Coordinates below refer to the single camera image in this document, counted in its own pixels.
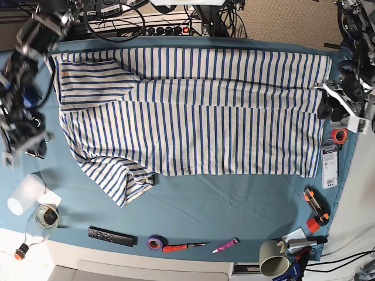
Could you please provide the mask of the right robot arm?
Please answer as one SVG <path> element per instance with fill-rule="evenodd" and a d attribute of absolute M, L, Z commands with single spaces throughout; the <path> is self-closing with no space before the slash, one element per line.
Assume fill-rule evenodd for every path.
<path fill-rule="evenodd" d="M 18 45 L 1 70 L 1 139 L 6 164 L 21 153 L 42 158 L 46 140 L 45 118 L 38 111 L 49 94 L 40 96 L 33 81 L 44 62 L 54 74 L 52 52 L 63 40 L 82 9 L 81 1 L 41 1 L 17 34 Z"/>

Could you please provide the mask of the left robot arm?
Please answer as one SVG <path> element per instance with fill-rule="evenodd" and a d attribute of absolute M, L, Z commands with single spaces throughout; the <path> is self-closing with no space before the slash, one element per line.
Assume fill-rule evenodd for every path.
<path fill-rule="evenodd" d="M 338 79 L 324 79 L 315 88 L 323 92 L 320 119 L 330 118 L 334 128 L 349 128 L 350 122 L 371 122 L 374 106 L 374 23 L 362 1 L 335 1 L 342 47 L 351 58 L 338 63 Z"/>

